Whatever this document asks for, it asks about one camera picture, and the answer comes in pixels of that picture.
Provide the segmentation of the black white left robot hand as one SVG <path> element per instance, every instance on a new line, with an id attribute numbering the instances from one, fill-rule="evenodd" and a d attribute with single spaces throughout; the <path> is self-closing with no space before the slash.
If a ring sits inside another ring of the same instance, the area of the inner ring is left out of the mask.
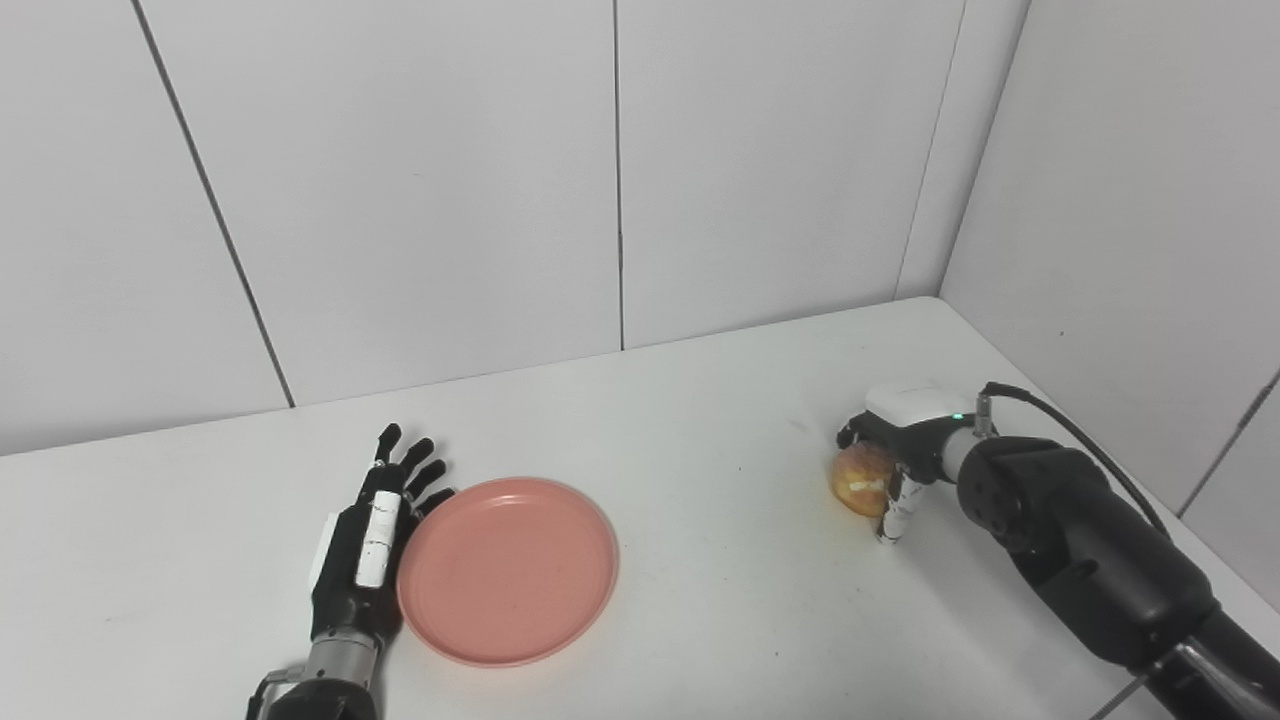
<path id="1" fill-rule="evenodd" d="M 422 520 L 454 489 L 431 489 L 447 471 L 431 438 L 393 459 L 401 438 L 396 423 L 380 433 L 356 500 L 335 518 L 311 591 L 311 641 L 353 632 L 384 650 L 402 626 L 397 574 L 404 550 Z"/>

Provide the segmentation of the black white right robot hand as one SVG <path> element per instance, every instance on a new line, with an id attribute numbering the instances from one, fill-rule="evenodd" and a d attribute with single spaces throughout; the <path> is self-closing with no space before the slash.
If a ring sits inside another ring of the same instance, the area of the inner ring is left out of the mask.
<path id="1" fill-rule="evenodd" d="M 975 402 L 932 380 L 895 380 L 868 389 L 864 410 L 837 432 L 836 443 L 841 450 L 869 445 L 888 455 L 886 506 L 876 527 L 882 544 L 902 538 L 925 488 L 952 480 L 943 469 L 945 447 L 974 425 Z"/>

